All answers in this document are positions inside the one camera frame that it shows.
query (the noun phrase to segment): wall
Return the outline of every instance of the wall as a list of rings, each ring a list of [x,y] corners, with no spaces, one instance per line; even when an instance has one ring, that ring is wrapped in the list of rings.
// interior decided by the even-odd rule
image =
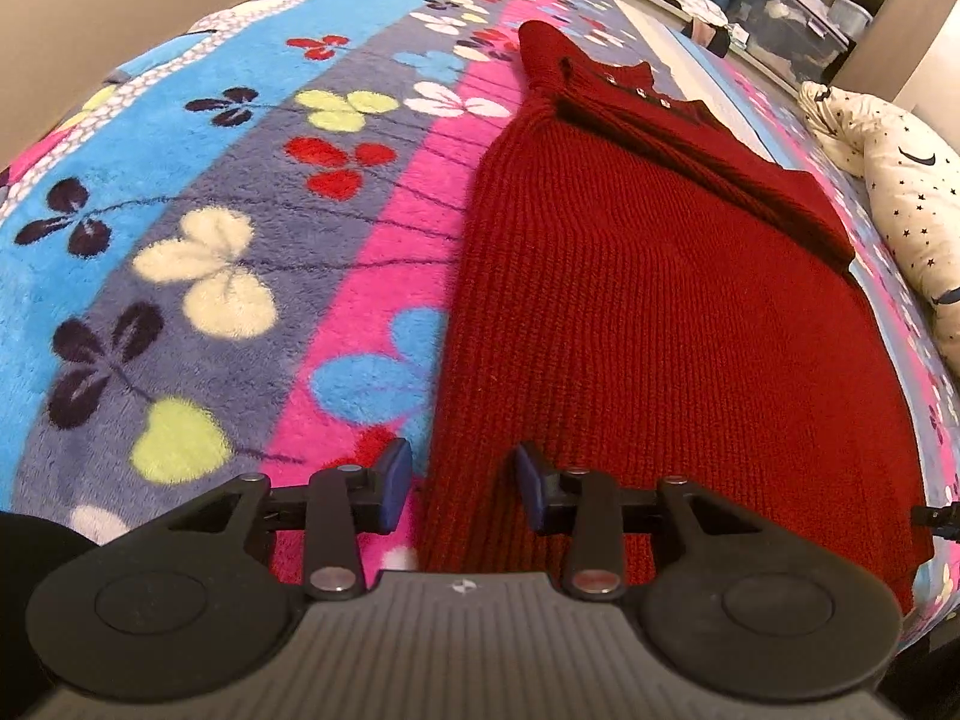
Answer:
[[[957,0],[887,0],[834,79],[893,101],[928,53]]]
[[[0,167],[110,70],[243,0],[0,0]]]
[[[960,1],[944,21],[917,69],[894,98],[960,151]]]

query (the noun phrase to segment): small white container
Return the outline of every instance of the small white container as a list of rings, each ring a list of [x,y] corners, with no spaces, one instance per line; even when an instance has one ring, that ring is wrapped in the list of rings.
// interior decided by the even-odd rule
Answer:
[[[827,16],[841,32],[853,40],[859,40],[867,24],[874,19],[869,11],[850,0],[833,0]]]

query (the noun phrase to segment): metal screw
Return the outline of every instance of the metal screw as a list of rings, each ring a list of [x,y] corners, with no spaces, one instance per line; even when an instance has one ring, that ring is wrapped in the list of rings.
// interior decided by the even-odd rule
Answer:
[[[573,575],[573,586],[589,595],[606,595],[620,586],[620,578],[613,571],[589,568]]]
[[[357,576],[349,568],[328,565],[310,574],[310,584],[323,592],[346,592],[357,584]]]

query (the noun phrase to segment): red sweater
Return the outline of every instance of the red sweater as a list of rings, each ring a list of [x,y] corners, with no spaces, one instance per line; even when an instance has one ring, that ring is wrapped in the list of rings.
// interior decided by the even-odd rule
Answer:
[[[931,555],[910,415],[816,181],[739,143],[648,65],[520,28],[530,88],[485,155],[440,375],[427,570],[559,567],[506,457],[651,488],[683,474],[887,581]],[[632,581],[652,574],[628,538]]]

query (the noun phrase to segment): fleece blanket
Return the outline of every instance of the fleece blanket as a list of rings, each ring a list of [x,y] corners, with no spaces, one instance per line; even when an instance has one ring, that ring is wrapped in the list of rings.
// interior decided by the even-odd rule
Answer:
[[[957,396],[896,267],[796,120],[615,0],[252,0],[118,68],[0,172],[0,507],[104,542],[250,470],[428,472],[472,172],[523,97],[515,30],[651,63],[757,153],[810,170],[856,241],[923,458],[960,494]],[[416,493],[364,558],[416,564]],[[275,570],[294,579],[296,541]],[[920,570],[907,644],[956,604],[956,545]]]

